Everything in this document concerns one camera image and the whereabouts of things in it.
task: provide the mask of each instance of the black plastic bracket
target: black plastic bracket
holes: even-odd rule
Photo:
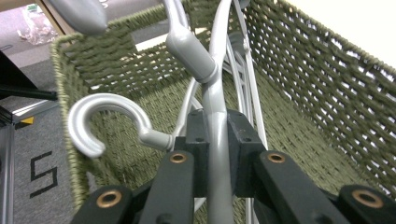
[[[134,195],[123,186],[106,186],[90,195],[74,216],[71,224],[83,223],[131,223],[130,213]]]
[[[209,137],[204,110],[192,111],[187,116],[186,137],[177,138],[175,149],[185,150],[194,156],[194,197],[206,197]]]
[[[139,223],[192,223],[194,157],[186,151],[167,153],[154,178]]]
[[[265,151],[255,167],[282,223],[349,223],[288,155]]]
[[[360,185],[342,187],[337,205],[351,223],[396,223],[396,203],[368,187]]]
[[[228,141],[233,192],[240,198],[253,198],[258,180],[254,161],[266,149],[245,115],[228,110]]]

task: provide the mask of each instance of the black clamp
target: black clamp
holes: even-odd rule
[[[285,153],[267,151],[245,116],[229,111],[233,193],[254,198],[264,223],[396,223],[396,202],[364,186],[345,186],[338,196],[319,189]],[[207,195],[208,137],[202,110],[188,116],[155,178],[137,190],[108,186],[94,192],[72,223],[192,223],[194,197]]]

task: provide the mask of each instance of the printed number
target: printed number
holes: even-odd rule
[[[46,187],[44,187],[42,189],[39,189],[39,190],[31,193],[30,194],[30,198],[34,198],[35,196],[40,195],[40,194],[42,194],[42,193],[44,193],[44,192],[46,192],[46,191],[58,186],[58,178],[57,178],[58,167],[54,167],[54,168],[52,168],[52,169],[50,169],[48,171],[45,171],[45,172],[43,172],[41,174],[36,174],[35,173],[35,162],[39,161],[39,160],[41,160],[41,159],[43,159],[45,157],[48,157],[50,155],[52,155],[52,151],[46,152],[46,153],[44,153],[44,154],[42,154],[40,156],[34,157],[34,158],[32,158],[30,160],[30,170],[31,170],[30,181],[31,182],[33,182],[33,181],[35,181],[35,180],[37,180],[37,179],[39,179],[39,178],[41,178],[41,177],[43,177],[45,175],[52,174],[52,184],[50,184],[50,185],[48,185],[48,186],[46,186]]]

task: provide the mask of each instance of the brass insert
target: brass insert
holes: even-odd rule
[[[181,153],[177,153],[171,156],[171,162],[182,163],[187,160],[187,156]]]
[[[96,204],[101,208],[109,208],[119,203],[121,197],[121,193],[118,190],[109,190],[99,196]]]
[[[352,191],[352,196],[356,201],[372,208],[384,206],[382,200],[367,189],[355,189]]]
[[[277,153],[271,153],[268,155],[268,160],[272,162],[282,163],[285,161],[285,157]]]

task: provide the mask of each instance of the curved hook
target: curved hook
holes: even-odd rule
[[[133,120],[139,143],[159,150],[172,148],[172,135],[152,130],[148,115],[135,102],[112,93],[96,93],[76,102],[70,109],[67,122],[74,145],[86,156],[97,158],[105,152],[105,144],[93,136],[89,126],[92,114],[104,110],[118,111]]]

